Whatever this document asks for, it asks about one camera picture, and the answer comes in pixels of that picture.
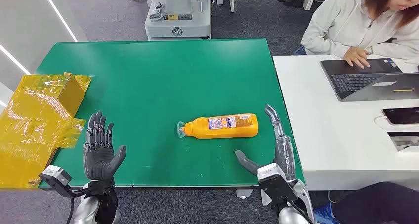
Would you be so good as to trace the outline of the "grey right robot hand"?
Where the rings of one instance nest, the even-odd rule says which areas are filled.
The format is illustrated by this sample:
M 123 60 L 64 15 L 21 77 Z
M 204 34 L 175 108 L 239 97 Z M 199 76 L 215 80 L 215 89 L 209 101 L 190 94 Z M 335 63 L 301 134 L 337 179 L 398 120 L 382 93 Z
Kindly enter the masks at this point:
M 268 179 L 271 176 L 281 176 L 287 183 L 297 182 L 296 165 L 293 153 L 293 146 L 289 136 L 285 135 L 281 121 L 276 110 L 266 104 L 265 113 L 269 116 L 274 130 L 275 149 L 272 163 L 261 166 L 248 159 L 245 154 L 236 150 L 235 155 L 239 163 L 250 173 L 257 176 L 258 181 Z

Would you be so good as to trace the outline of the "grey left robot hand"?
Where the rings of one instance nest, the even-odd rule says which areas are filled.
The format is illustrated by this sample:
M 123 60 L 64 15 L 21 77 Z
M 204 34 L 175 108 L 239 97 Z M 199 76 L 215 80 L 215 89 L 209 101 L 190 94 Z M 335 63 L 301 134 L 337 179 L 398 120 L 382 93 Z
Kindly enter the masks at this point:
M 83 163 L 84 173 L 89 180 L 105 181 L 113 178 L 126 157 L 125 145 L 114 150 L 114 123 L 105 125 L 105 122 L 106 116 L 102 111 L 93 113 L 88 120 L 83 144 Z

